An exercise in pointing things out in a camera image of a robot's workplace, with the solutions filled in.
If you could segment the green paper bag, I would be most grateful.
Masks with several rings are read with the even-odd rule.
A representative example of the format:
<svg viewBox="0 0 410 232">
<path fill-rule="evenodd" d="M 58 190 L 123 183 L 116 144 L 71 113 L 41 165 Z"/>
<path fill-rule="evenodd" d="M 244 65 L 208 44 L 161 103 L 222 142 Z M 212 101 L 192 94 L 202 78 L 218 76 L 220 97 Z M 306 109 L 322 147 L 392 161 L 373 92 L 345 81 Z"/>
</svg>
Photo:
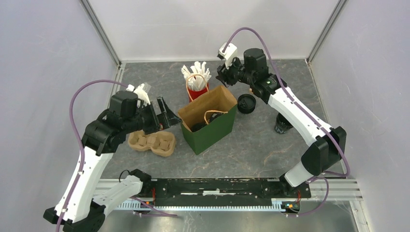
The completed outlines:
<svg viewBox="0 0 410 232">
<path fill-rule="evenodd" d="M 237 100 L 227 87 L 219 85 L 178 110 L 183 137 L 196 155 L 228 135 L 234 125 Z"/>
</svg>

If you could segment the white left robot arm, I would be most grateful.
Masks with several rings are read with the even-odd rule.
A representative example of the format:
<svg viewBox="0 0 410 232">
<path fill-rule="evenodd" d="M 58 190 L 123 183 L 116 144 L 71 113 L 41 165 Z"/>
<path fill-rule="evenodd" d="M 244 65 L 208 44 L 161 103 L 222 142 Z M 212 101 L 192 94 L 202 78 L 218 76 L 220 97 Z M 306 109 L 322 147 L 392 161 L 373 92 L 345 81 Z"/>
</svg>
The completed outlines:
<svg viewBox="0 0 410 232">
<path fill-rule="evenodd" d="M 181 122 L 162 97 L 157 101 L 160 114 L 140 93 L 119 91 L 111 97 L 109 107 L 87 125 L 69 186 L 60 202 L 44 212 L 44 219 L 55 224 L 57 231 L 96 232 L 121 203 L 135 195 L 146 197 L 151 193 L 151 176 L 136 169 L 105 193 L 94 194 L 104 169 L 128 134 L 151 134 Z"/>
</svg>

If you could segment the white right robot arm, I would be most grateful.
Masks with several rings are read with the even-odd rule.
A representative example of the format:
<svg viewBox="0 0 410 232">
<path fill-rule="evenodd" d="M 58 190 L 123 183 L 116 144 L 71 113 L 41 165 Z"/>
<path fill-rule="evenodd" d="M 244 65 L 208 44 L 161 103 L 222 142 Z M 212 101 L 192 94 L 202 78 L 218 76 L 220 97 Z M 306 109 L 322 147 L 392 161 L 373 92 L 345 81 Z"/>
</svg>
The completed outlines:
<svg viewBox="0 0 410 232">
<path fill-rule="evenodd" d="M 271 108 L 277 110 L 275 130 L 284 133 L 295 128 L 309 146 L 300 162 L 280 177 L 279 191 L 292 197 L 299 185 L 319 176 L 342 160 L 346 131 L 334 128 L 314 115 L 284 81 L 269 72 L 267 58 L 262 49 L 251 48 L 244 52 L 244 61 L 237 57 L 237 48 L 229 44 L 221 47 L 218 57 L 224 64 L 217 69 L 217 79 L 224 85 L 241 82 L 249 85 L 252 93 Z"/>
</svg>

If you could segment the black coffee lid stack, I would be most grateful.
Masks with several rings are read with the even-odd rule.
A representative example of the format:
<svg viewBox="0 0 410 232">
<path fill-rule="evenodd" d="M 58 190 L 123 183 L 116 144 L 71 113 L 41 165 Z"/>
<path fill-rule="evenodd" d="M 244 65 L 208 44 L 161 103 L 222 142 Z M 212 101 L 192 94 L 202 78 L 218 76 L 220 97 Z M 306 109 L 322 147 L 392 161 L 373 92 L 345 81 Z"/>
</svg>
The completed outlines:
<svg viewBox="0 0 410 232">
<path fill-rule="evenodd" d="M 237 99 L 237 108 L 243 114 L 250 114 L 255 110 L 256 99 L 251 94 L 242 94 Z"/>
</svg>

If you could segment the brown cardboard cup carrier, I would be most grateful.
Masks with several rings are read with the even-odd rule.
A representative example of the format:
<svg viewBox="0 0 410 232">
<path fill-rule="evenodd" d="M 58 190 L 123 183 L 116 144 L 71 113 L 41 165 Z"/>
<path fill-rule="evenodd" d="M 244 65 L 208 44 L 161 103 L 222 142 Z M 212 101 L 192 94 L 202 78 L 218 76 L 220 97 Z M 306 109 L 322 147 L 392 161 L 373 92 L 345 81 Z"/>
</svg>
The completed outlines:
<svg viewBox="0 0 410 232">
<path fill-rule="evenodd" d="M 156 155 L 168 157 L 174 152 L 176 137 L 167 131 L 145 134 L 140 130 L 129 135 L 128 145 L 135 151 L 151 150 Z"/>
</svg>

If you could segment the white wrapped stirrer bundle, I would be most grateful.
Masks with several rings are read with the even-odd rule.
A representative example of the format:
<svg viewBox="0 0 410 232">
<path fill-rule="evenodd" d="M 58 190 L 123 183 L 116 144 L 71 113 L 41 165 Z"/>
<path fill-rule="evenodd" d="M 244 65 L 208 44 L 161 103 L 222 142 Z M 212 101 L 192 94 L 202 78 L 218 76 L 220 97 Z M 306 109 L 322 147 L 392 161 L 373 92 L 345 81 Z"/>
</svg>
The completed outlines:
<svg viewBox="0 0 410 232">
<path fill-rule="evenodd" d="M 181 73 L 187 81 L 187 85 L 190 90 L 200 91 L 206 88 L 208 81 L 212 77 L 209 68 L 206 67 L 206 64 L 206 61 L 196 61 L 190 68 L 186 65 L 182 66 Z"/>
</svg>

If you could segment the red cup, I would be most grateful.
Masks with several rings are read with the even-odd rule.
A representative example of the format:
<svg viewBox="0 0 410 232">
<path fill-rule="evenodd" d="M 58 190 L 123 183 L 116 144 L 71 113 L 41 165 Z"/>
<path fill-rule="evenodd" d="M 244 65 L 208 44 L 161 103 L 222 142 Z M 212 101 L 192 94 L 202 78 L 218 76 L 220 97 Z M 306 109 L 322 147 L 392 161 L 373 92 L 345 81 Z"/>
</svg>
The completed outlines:
<svg viewBox="0 0 410 232">
<path fill-rule="evenodd" d="M 209 84 L 207 84 L 206 87 L 204 87 L 202 90 L 199 90 L 199 91 L 194 91 L 188 88 L 187 93 L 188 93 L 189 102 L 192 102 L 193 100 L 207 93 L 208 91 L 209 91 Z"/>
</svg>

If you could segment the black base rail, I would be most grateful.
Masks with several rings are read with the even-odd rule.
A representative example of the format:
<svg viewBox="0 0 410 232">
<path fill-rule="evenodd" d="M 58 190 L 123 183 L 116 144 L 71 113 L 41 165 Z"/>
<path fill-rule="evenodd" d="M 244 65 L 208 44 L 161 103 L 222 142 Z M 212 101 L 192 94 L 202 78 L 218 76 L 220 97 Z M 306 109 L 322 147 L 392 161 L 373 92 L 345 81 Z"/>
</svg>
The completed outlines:
<svg viewBox="0 0 410 232">
<path fill-rule="evenodd" d="M 310 198 L 307 184 L 288 187 L 278 178 L 158 178 L 136 197 L 156 208 L 245 210 L 275 208 L 273 200 Z"/>
</svg>

